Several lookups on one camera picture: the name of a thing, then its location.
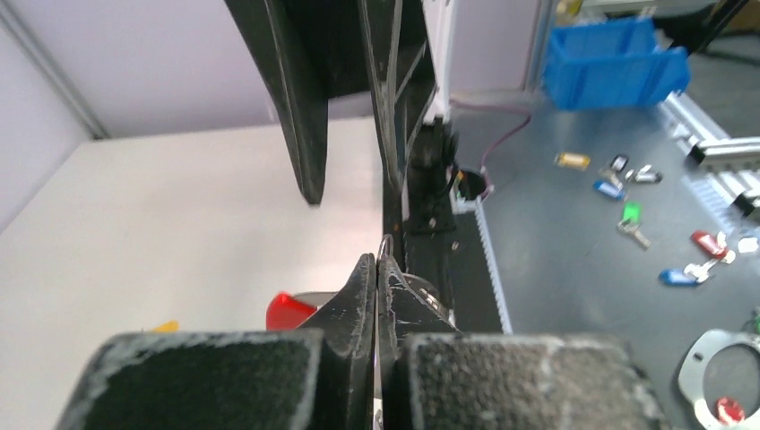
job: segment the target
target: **gray floor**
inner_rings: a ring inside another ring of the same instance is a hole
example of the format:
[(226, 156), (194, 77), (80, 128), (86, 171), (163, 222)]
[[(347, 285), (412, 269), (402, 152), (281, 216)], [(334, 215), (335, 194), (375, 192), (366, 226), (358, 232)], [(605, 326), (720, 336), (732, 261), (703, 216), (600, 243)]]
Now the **gray floor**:
[[(699, 428), (675, 385), (690, 346), (711, 328), (741, 330), (760, 305), (760, 257), (741, 256), (714, 269), (700, 288), (658, 281), (666, 268), (706, 257), (691, 244), (696, 229), (716, 231), (692, 184), (703, 176), (684, 162), (684, 150), (663, 130), (658, 109), (564, 113), (537, 107), (528, 127), (492, 153), (496, 192), (485, 202), (499, 274), (518, 333), (611, 332), (628, 341), (676, 426)], [(520, 118), (458, 110), (460, 162), (477, 165), (483, 151)], [(591, 156), (585, 172), (559, 168), (561, 151)], [(643, 205), (645, 252), (616, 230), (622, 203), (595, 192), (599, 168), (618, 153), (632, 166), (652, 163), (659, 185), (629, 187)], [(724, 351), (705, 378), (708, 401), (737, 398), (747, 410), (760, 403), (760, 365), (742, 349)]]
[[(716, 39), (710, 49), (760, 59), (760, 37)], [(699, 54), (689, 65), (687, 93), (721, 128), (734, 137), (760, 135), (760, 66)]]

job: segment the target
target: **white post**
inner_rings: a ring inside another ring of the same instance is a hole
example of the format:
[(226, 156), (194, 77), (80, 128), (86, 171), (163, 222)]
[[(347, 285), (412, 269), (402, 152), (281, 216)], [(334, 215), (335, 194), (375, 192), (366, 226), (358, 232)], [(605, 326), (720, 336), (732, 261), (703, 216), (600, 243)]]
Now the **white post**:
[(436, 71), (436, 95), (427, 109), (424, 124), (433, 124), (436, 116), (444, 123), (451, 120), (449, 79), (453, 53), (453, 26), (460, 0), (422, 0), (427, 24), (427, 38)]

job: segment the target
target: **metal ring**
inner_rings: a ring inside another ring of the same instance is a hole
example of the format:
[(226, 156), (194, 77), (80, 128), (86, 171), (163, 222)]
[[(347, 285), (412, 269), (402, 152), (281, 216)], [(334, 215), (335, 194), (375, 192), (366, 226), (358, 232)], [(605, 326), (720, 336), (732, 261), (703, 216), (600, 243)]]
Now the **metal ring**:
[(393, 236), (383, 235), (380, 240), (380, 249), (377, 251), (377, 258), (387, 257), (393, 252)]

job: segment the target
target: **green key tag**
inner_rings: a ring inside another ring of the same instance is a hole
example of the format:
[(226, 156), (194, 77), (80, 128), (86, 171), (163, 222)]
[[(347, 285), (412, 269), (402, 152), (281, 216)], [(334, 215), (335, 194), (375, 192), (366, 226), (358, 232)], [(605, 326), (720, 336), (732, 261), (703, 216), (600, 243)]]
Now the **green key tag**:
[(623, 206), (623, 221), (641, 224), (641, 204), (636, 202), (627, 202)]

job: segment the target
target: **yellow object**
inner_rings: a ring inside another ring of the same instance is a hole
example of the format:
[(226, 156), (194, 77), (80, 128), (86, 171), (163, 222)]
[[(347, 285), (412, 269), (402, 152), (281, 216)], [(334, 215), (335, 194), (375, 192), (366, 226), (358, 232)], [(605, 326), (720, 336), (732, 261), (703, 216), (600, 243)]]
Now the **yellow object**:
[(577, 168), (585, 170), (589, 167), (592, 160), (588, 155), (576, 154), (574, 152), (562, 152), (554, 159), (554, 162), (563, 168)]
[(171, 320), (151, 330), (154, 333), (171, 333), (179, 330), (179, 321)]

